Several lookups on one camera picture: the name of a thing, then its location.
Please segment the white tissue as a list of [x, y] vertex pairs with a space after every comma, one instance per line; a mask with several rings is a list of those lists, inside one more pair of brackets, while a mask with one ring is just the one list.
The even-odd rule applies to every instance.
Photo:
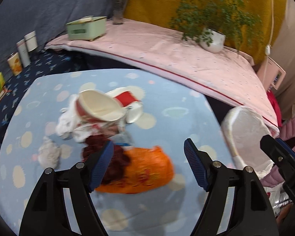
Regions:
[[58, 166], [61, 148], [49, 137], [43, 137], [43, 143], [38, 150], [38, 162], [43, 169]]

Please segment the dark red velvet scrunchie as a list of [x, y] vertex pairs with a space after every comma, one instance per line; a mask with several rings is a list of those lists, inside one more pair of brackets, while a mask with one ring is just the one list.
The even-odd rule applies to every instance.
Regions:
[[126, 151], [104, 135], [92, 135], [85, 140], [82, 157], [90, 169], [90, 187], [98, 188], [124, 178], [131, 158]]

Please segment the orange plastic bag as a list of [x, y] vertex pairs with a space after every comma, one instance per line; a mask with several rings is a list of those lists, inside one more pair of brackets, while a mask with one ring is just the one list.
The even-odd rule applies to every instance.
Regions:
[[115, 146], [114, 155], [96, 191], [134, 194], [168, 184], [174, 166], [160, 146], [150, 149]]

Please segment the red white paper bowl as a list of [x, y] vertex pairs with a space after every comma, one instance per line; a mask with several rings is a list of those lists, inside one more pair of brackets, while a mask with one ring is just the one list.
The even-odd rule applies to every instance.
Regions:
[[78, 116], [90, 123], [116, 122], [126, 114], [118, 100], [92, 89], [80, 92], [75, 106]]

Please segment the red white paper cup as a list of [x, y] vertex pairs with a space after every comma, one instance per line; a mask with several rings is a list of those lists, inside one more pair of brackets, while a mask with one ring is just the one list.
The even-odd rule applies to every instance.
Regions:
[[141, 89], [136, 86], [126, 86], [106, 92], [106, 95], [119, 101], [126, 109], [125, 121], [127, 124], [136, 122], [143, 114], [143, 103], [141, 101]]

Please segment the white lined trash bin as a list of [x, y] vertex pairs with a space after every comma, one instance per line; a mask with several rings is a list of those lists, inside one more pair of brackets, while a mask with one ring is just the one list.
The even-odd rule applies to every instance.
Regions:
[[261, 150], [260, 140], [270, 131], [260, 114], [247, 106], [232, 108], [221, 129], [237, 169], [250, 166], [260, 179], [268, 175], [274, 162]]

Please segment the pink puffer jacket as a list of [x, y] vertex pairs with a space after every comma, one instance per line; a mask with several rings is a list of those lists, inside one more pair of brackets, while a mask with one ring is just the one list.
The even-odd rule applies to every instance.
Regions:
[[[280, 129], [280, 138], [295, 152], [295, 117]], [[279, 174], [278, 167], [274, 165], [270, 173], [261, 179], [261, 184], [273, 188], [283, 181], [284, 179]]]

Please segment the red cushion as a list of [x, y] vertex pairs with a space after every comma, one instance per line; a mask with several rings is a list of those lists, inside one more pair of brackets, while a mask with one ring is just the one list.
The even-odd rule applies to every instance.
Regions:
[[282, 115], [278, 101], [271, 90], [267, 91], [266, 94], [277, 116], [278, 127], [282, 127]]

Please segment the blue planet pattern tablecloth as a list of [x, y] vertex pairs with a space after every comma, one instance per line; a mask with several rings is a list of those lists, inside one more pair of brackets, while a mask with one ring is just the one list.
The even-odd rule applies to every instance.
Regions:
[[0, 150], [0, 215], [18, 235], [190, 235], [205, 204], [184, 144], [232, 164], [205, 97], [142, 70], [38, 78]]

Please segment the pink bedding mat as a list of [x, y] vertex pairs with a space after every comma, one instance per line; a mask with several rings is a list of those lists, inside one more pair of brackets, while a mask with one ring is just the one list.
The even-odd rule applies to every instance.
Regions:
[[245, 105], [259, 113], [274, 137], [279, 135], [276, 113], [248, 56], [230, 49], [210, 53], [181, 33], [149, 23], [125, 20], [106, 23], [104, 36], [71, 41], [62, 35], [46, 49], [78, 51], [117, 60], [185, 85], [233, 107]]

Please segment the beige curtain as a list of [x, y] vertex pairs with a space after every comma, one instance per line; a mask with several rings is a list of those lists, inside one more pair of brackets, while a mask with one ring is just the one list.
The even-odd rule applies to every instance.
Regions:
[[276, 91], [283, 119], [295, 117], [295, 1], [286, 1], [285, 17], [272, 47], [271, 58], [286, 72]]

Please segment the navy floral cloth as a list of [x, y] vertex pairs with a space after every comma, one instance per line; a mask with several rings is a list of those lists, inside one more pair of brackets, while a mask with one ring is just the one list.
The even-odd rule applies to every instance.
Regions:
[[0, 148], [12, 115], [37, 78], [87, 69], [85, 56], [78, 52], [46, 50], [40, 51], [37, 60], [31, 62], [19, 75], [7, 80], [5, 84], [7, 93], [0, 100]]

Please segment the white tall tube bottle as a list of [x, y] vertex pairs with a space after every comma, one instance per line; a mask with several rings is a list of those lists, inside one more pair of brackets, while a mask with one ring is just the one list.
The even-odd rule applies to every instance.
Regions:
[[16, 43], [17, 49], [18, 49], [18, 53], [19, 53], [19, 57], [21, 58], [21, 62], [23, 67], [27, 67], [30, 65], [30, 57], [26, 48], [26, 43], [25, 40], [22, 39], [20, 41], [18, 41]]

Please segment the white jar with lid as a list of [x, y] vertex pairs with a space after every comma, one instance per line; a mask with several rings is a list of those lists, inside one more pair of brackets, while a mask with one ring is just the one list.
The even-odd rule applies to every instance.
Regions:
[[35, 30], [26, 34], [24, 36], [24, 40], [25, 40], [28, 52], [32, 52], [33, 50], [35, 50], [38, 47]]

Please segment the mint green tissue box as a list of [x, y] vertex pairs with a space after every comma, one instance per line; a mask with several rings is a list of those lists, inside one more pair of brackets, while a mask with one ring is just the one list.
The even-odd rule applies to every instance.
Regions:
[[106, 33], [107, 17], [86, 16], [66, 24], [69, 40], [92, 41]]

